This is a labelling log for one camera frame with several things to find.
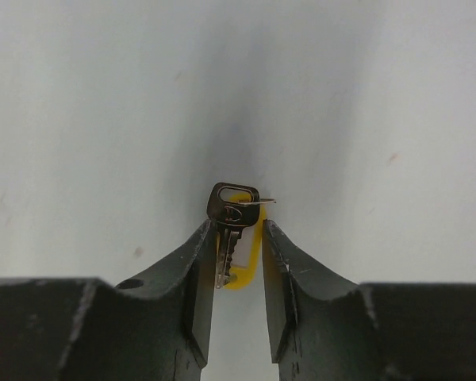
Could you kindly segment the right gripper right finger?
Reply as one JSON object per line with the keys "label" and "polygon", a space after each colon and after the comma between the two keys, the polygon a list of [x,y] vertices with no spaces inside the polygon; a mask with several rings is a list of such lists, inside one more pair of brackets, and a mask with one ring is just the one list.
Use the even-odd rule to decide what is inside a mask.
{"label": "right gripper right finger", "polygon": [[476,380],[476,283],[360,283],[263,225],[271,358],[282,380]]}

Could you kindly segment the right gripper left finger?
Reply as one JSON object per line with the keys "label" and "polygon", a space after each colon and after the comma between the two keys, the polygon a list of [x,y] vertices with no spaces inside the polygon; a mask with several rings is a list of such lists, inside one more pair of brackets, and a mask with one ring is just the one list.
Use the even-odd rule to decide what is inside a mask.
{"label": "right gripper left finger", "polygon": [[198,380],[207,365],[216,228],[151,267],[97,278],[0,278],[0,380]]}

